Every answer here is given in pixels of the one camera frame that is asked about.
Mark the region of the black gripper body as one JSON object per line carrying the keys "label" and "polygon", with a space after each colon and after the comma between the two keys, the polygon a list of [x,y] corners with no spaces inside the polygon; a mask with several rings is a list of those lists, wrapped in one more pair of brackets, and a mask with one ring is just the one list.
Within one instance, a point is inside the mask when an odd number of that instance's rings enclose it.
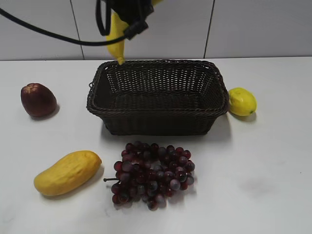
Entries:
{"label": "black gripper body", "polygon": [[131,40],[148,29],[147,17],[154,12],[151,0],[107,0],[111,9],[128,24],[123,33]]}

